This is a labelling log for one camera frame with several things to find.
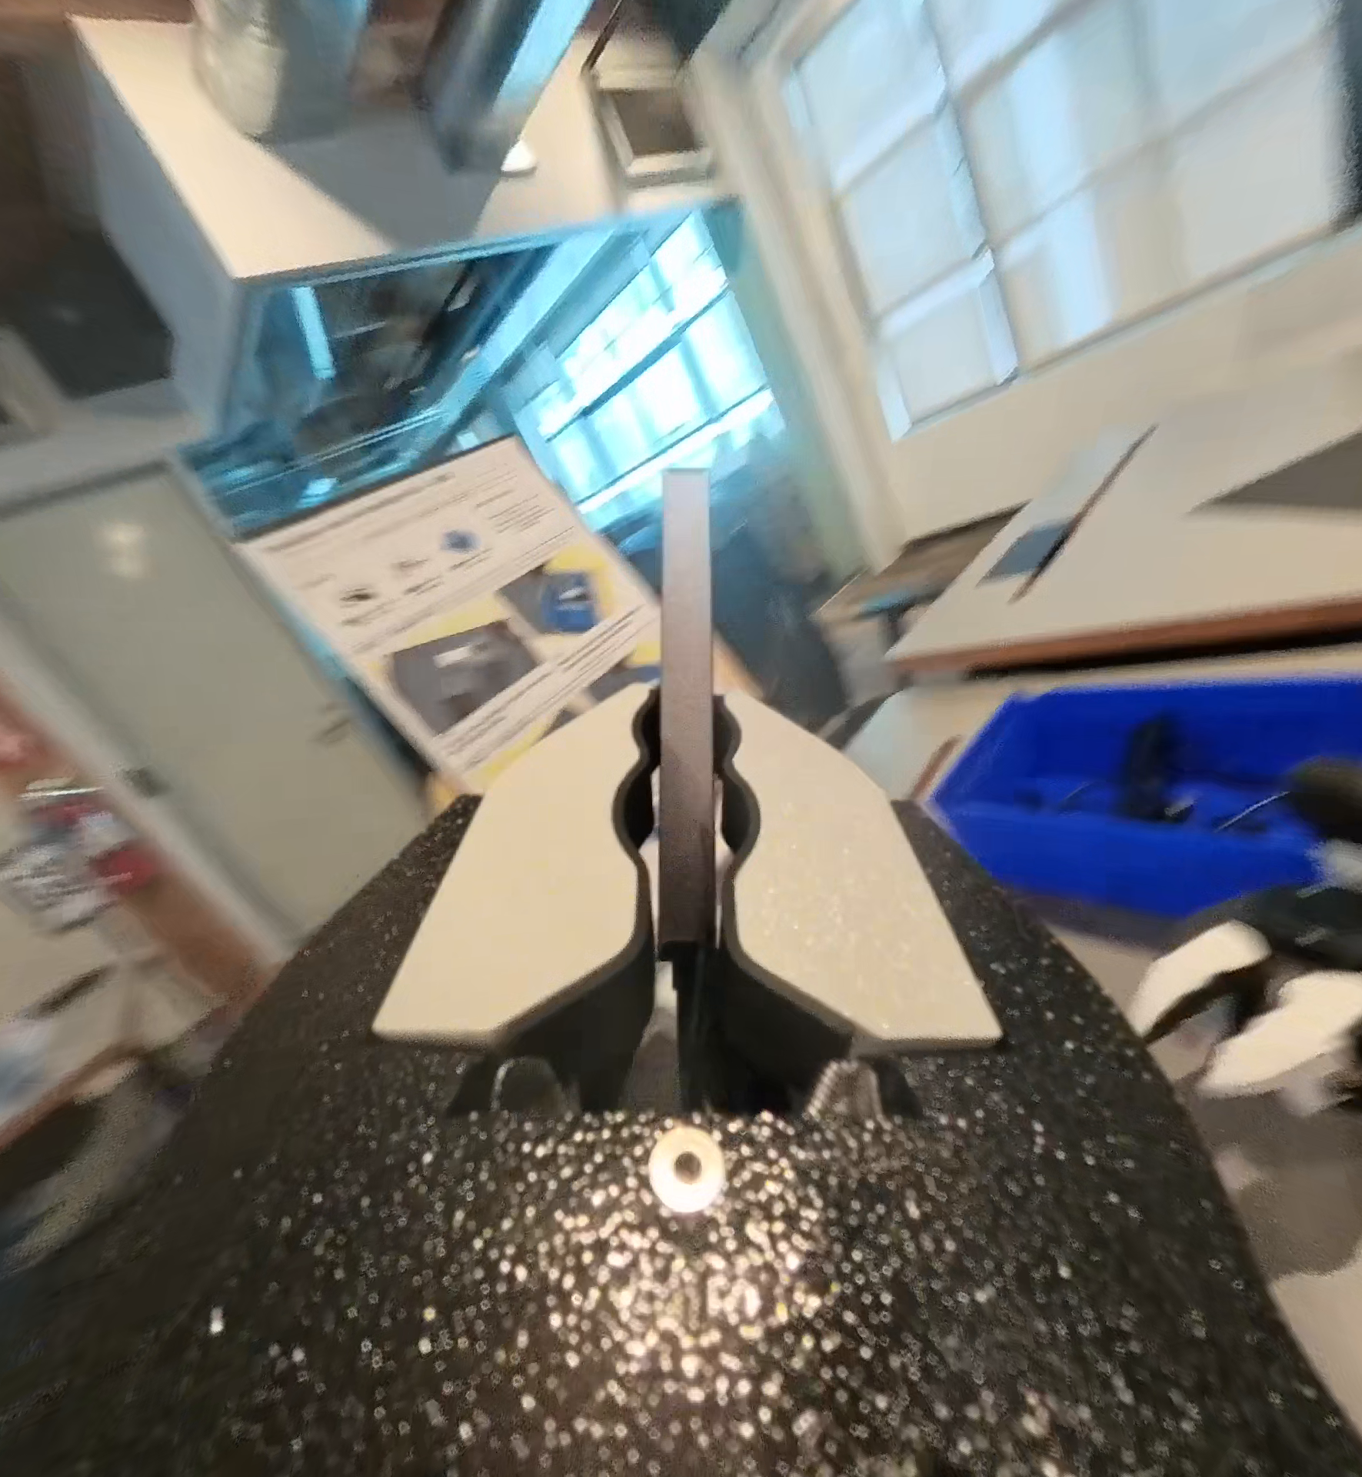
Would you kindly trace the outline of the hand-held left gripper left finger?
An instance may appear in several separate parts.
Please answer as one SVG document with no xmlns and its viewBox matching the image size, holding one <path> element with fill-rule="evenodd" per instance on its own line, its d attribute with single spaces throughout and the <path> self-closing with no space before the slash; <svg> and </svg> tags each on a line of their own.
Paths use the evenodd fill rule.
<svg viewBox="0 0 1362 1477">
<path fill-rule="evenodd" d="M 486 790 L 375 1013 L 383 1044 L 546 1062 L 617 1107 L 656 999 L 656 688 L 571 721 Z"/>
</svg>

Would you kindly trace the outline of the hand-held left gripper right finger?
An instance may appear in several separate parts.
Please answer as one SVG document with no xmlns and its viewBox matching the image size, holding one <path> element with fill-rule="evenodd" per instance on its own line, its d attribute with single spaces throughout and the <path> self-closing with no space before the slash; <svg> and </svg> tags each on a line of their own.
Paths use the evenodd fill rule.
<svg viewBox="0 0 1362 1477">
<path fill-rule="evenodd" d="M 717 702 L 717 1104 L 781 1112 L 836 1063 L 998 1049 L 1004 1029 L 888 795 L 761 701 Z"/>
</svg>

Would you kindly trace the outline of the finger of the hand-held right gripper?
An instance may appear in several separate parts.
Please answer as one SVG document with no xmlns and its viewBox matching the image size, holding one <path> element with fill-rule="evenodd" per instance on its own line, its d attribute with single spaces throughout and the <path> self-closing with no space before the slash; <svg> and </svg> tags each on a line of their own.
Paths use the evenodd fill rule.
<svg viewBox="0 0 1362 1477">
<path fill-rule="evenodd" d="M 1255 1016 L 1208 1057 L 1208 1099 L 1276 1095 L 1329 1074 L 1362 1027 L 1362 972 L 1307 972 L 1285 982 L 1272 1010 Z"/>
<path fill-rule="evenodd" d="M 1155 958 L 1128 1004 L 1141 1038 L 1164 1038 L 1210 1002 L 1261 988 L 1269 942 L 1246 924 L 1218 924 Z"/>
</svg>

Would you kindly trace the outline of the blue plastic bin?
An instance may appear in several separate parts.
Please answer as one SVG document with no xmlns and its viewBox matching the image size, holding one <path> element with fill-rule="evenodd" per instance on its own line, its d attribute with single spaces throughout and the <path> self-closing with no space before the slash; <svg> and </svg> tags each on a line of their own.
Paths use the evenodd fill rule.
<svg viewBox="0 0 1362 1477">
<path fill-rule="evenodd" d="M 1318 880 L 1285 800 L 1315 760 L 1362 765 L 1362 669 L 1017 693 L 934 806 L 1003 886 L 1185 919 Z"/>
</svg>

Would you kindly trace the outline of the black usb hub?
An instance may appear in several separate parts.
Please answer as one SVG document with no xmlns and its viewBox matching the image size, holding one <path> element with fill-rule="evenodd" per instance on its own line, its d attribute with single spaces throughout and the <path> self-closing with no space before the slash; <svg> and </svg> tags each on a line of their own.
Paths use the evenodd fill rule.
<svg viewBox="0 0 1362 1477">
<path fill-rule="evenodd" d="M 662 476 L 657 946 L 678 963 L 714 935 L 714 751 L 709 487 Z"/>
</svg>

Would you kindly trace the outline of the printed instruction sheet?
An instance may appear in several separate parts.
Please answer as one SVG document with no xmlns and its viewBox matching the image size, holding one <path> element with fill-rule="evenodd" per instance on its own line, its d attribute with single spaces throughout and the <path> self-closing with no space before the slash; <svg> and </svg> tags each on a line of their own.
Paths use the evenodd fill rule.
<svg viewBox="0 0 1362 1477">
<path fill-rule="evenodd" d="M 237 552 L 458 795 L 659 679 L 653 591 L 518 437 Z"/>
</svg>

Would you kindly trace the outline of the white door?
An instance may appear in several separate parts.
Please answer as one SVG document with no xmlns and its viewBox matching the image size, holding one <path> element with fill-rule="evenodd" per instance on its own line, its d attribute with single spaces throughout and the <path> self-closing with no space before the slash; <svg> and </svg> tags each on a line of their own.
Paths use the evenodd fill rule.
<svg viewBox="0 0 1362 1477">
<path fill-rule="evenodd" d="M 0 676 L 265 963 L 427 825 L 171 459 L 0 503 Z"/>
</svg>

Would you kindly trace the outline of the red fire extinguisher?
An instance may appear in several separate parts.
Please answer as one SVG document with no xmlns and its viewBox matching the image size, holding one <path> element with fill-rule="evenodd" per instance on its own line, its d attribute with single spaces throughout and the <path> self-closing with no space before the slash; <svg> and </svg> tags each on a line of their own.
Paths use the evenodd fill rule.
<svg viewBox="0 0 1362 1477">
<path fill-rule="evenodd" d="M 154 850 L 99 787 L 41 779 L 25 785 L 17 803 L 23 840 L 14 855 L 14 886 L 49 931 L 81 928 L 160 883 Z"/>
</svg>

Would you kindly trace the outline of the wooden edged table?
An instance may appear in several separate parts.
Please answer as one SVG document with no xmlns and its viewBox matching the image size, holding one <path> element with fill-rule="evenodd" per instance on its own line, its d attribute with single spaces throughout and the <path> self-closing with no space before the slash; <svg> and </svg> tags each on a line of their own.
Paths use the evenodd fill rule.
<svg viewBox="0 0 1362 1477">
<path fill-rule="evenodd" d="M 1117 465 L 1034 580 L 987 581 L 987 550 L 890 666 L 916 679 L 1362 632 L 1362 514 L 1192 512 L 1360 431 L 1349 376 L 1189 407 Z"/>
</svg>

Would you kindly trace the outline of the black flat mat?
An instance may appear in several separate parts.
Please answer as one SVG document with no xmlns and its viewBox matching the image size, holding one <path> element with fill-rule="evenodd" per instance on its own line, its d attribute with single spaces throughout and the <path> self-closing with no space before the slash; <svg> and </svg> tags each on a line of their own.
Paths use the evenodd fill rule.
<svg viewBox="0 0 1362 1477">
<path fill-rule="evenodd" d="M 1192 512 L 1277 509 L 1362 514 L 1362 431 L 1197 504 Z"/>
</svg>

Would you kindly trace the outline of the large glass window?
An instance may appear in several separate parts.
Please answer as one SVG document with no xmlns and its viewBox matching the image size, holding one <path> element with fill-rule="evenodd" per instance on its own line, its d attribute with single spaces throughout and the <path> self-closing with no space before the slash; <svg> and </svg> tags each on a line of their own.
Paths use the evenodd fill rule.
<svg viewBox="0 0 1362 1477">
<path fill-rule="evenodd" d="M 799 4 L 767 62 L 893 440 L 1335 230 L 1338 7 Z"/>
</svg>

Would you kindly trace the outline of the wall air vent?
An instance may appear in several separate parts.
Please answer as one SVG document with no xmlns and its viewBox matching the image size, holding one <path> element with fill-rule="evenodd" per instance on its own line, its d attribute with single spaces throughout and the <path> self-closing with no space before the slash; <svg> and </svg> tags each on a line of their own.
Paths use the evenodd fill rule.
<svg viewBox="0 0 1362 1477">
<path fill-rule="evenodd" d="M 591 71 L 587 85 L 617 178 L 629 189 L 676 187 L 712 176 L 709 145 L 676 76 Z"/>
</svg>

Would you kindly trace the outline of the large silver air duct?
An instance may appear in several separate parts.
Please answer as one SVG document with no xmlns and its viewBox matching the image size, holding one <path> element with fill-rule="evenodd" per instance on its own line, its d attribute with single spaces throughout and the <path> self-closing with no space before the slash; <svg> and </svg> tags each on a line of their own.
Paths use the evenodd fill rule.
<svg viewBox="0 0 1362 1477">
<path fill-rule="evenodd" d="M 590 4 L 194 2 L 193 67 L 246 139 L 337 132 L 408 104 L 442 162 L 507 173 Z"/>
</svg>

